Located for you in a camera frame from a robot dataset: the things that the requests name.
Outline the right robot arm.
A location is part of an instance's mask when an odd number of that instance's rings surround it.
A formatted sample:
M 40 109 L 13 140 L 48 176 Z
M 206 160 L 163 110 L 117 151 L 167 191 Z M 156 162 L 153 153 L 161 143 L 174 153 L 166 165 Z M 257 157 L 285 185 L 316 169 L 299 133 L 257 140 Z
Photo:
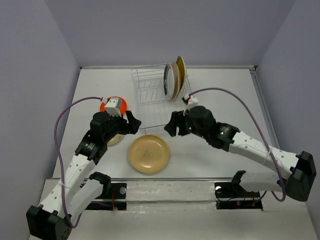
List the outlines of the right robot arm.
M 230 190 L 235 196 L 246 192 L 285 192 L 289 198 L 306 202 L 317 175 L 312 154 L 287 152 L 263 144 L 237 127 L 218 122 L 204 106 L 174 111 L 164 130 L 170 136 L 194 134 L 210 146 L 250 159 L 274 173 L 259 174 L 239 170 L 233 176 Z

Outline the beige oval flower plate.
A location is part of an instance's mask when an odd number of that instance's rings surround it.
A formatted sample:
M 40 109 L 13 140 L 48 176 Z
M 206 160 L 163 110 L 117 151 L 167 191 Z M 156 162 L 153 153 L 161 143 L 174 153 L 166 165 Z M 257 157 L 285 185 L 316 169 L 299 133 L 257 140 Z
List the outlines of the beige oval flower plate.
M 173 77 L 174 77 L 174 91 L 173 91 L 172 99 L 176 99 L 177 96 L 179 95 L 180 90 L 181 90 L 182 78 L 181 78 L 181 72 L 178 67 L 178 64 L 176 62 L 172 62 L 171 66 L 173 69 Z

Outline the orange round plate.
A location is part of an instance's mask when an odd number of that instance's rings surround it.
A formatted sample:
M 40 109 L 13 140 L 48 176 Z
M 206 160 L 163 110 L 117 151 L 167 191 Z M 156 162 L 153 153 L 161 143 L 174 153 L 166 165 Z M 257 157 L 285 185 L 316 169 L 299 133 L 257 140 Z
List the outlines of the orange round plate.
M 127 103 L 126 101 L 122 98 L 122 97 L 119 97 L 119 96 L 111 96 L 111 97 L 118 97 L 122 100 L 122 104 L 121 104 L 121 107 L 120 107 L 120 111 L 122 113 L 122 116 L 126 113 L 126 110 L 127 110 Z M 107 100 L 109 100 L 111 97 L 107 97 L 107 98 L 103 98 L 102 102 L 101 102 L 101 105 L 100 105 L 100 108 L 99 110 L 101 112 L 106 112 L 105 111 L 105 104 L 107 103 Z

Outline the white plate green rim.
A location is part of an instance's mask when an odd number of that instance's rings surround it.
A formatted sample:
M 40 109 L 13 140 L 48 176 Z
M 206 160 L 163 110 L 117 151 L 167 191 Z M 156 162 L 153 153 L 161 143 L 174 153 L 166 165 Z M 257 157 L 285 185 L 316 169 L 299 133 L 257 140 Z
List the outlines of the white plate green rim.
M 166 99 L 168 101 L 173 100 L 172 97 L 175 89 L 175 80 L 171 63 L 167 63 L 164 68 L 163 88 Z

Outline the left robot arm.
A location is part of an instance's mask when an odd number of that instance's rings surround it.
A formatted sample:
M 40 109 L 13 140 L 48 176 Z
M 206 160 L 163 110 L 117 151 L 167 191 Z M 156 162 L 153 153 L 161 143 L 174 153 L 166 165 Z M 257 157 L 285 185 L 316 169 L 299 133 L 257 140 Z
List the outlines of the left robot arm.
M 125 115 L 97 112 L 90 129 L 75 150 L 71 163 L 63 169 L 61 179 L 38 206 L 26 212 L 29 232 L 41 240 L 66 240 L 82 212 L 97 197 L 110 194 L 111 178 L 94 171 L 108 149 L 108 142 L 117 134 L 134 135 L 141 121 L 127 110 Z

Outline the yellow bear plate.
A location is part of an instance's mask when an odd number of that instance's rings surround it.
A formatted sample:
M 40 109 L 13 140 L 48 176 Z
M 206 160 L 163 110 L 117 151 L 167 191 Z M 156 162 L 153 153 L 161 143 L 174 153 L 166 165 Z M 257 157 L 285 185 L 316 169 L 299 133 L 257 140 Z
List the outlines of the yellow bear plate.
M 133 141 L 127 157 L 131 166 L 143 174 L 155 174 L 168 163 L 170 149 L 168 144 L 156 135 L 143 135 Z

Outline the small beige round plate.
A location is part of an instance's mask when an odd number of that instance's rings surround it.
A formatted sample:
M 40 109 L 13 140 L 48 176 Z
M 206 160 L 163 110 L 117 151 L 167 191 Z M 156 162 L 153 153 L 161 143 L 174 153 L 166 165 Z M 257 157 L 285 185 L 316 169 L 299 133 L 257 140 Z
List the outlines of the small beige round plate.
M 111 140 L 108 141 L 107 145 L 112 146 L 117 144 L 124 136 L 122 134 L 115 135 Z

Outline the green woven bamboo tray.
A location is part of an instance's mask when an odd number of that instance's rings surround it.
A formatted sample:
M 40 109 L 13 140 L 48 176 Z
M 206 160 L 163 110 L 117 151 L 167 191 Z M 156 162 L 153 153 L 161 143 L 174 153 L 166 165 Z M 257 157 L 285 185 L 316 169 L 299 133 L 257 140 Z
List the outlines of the green woven bamboo tray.
M 181 87 L 183 87 L 186 80 L 186 76 L 187 76 L 186 64 L 181 56 L 177 57 L 176 64 L 179 68 L 180 75 L 181 75 Z

